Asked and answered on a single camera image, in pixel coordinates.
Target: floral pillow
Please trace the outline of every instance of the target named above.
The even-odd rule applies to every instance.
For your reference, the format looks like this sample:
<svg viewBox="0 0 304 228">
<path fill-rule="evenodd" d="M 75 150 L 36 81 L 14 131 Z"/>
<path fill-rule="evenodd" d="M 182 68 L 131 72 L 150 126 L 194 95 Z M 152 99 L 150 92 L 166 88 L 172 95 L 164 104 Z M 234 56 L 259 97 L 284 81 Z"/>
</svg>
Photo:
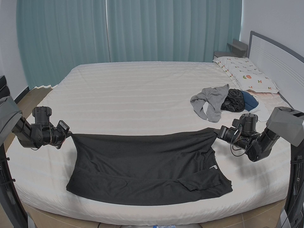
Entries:
<svg viewBox="0 0 304 228">
<path fill-rule="evenodd" d="M 213 60 L 240 90 L 278 93 L 275 83 L 263 74 L 249 58 L 218 57 Z"/>
</svg>

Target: shiny black garment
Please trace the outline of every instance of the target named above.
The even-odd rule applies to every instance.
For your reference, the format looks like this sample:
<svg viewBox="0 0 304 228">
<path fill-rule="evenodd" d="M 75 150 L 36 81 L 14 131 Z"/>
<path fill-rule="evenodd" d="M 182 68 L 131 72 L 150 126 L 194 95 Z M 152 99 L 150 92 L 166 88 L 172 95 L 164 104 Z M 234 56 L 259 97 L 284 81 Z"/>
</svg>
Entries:
<svg viewBox="0 0 304 228">
<path fill-rule="evenodd" d="M 232 191 L 211 145 L 213 128 L 159 136 L 73 134 L 77 149 L 67 191 L 88 199 L 156 206 Z"/>
<path fill-rule="evenodd" d="M 245 109 L 244 95 L 239 89 L 229 89 L 228 95 L 221 106 L 221 110 L 242 112 Z"/>
</svg>

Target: curtain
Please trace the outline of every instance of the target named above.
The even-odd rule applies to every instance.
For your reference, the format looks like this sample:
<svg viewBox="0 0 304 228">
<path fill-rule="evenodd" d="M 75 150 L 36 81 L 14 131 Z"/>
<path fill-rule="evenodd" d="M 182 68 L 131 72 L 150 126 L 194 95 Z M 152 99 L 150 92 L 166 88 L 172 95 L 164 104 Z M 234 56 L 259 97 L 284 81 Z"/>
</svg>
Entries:
<svg viewBox="0 0 304 228">
<path fill-rule="evenodd" d="M 19 51 L 30 88 L 86 63 L 211 62 L 241 13 L 242 0 L 18 0 Z"/>
<path fill-rule="evenodd" d="M 107 0 L 111 61 L 211 62 L 239 39 L 242 0 Z"/>
<path fill-rule="evenodd" d="M 30 88 L 75 66 L 109 62 L 105 0 L 18 0 L 17 35 Z"/>
</svg>

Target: black baseboard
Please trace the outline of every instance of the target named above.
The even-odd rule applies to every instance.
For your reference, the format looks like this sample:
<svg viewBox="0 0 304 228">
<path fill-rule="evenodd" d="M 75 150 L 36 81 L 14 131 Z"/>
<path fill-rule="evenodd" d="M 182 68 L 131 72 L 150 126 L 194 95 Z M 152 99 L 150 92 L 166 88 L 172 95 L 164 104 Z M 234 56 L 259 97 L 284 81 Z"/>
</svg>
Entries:
<svg viewBox="0 0 304 228">
<path fill-rule="evenodd" d="M 21 92 L 20 95 L 17 96 L 17 98 L 15 99 L 16 104 L 19 103 L 19 101 L 21 101 L 21 99 L 23 97 L 25 97 L 25 95 L 29 92 L 29 87 L 27 87 L 24 91 Z"/>
</svg>

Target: white headboard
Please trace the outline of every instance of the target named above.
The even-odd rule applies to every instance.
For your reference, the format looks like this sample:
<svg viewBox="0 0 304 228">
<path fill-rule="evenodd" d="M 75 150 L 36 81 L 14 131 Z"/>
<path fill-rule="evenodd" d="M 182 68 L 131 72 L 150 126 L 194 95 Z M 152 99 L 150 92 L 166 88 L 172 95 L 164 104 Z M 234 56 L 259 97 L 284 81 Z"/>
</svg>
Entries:
<svg viewBox="0 0 304 228">
<path fill-rule="evenodd" d="M 247 57 L 276 83 L 291 107 L 304 112 L 304 57 L 254 31 L 250 33 Z"/>
</svg>

